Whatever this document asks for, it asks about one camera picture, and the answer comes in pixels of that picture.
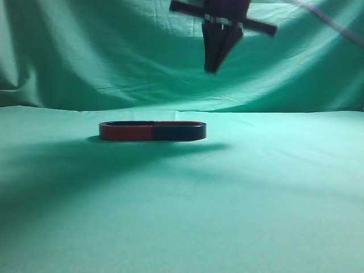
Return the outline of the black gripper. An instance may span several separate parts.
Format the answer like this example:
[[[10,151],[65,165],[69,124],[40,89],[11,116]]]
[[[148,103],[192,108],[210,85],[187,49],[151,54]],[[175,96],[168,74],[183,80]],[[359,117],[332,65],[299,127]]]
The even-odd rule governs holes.
[[[211,18],[223,18],[232,23],[241,23],[244,28],[275,36],[277,26],[249,19],[247,12],[251,1],[221,0],[203,1],[201,6],[171,1],[169,10],[199,18],[207,15]],[[243,31],[239,25],[227,25],[204,20],[202,24],[204,38],[204,69],[218,72],[221,64],[234,46],[242,39]]]

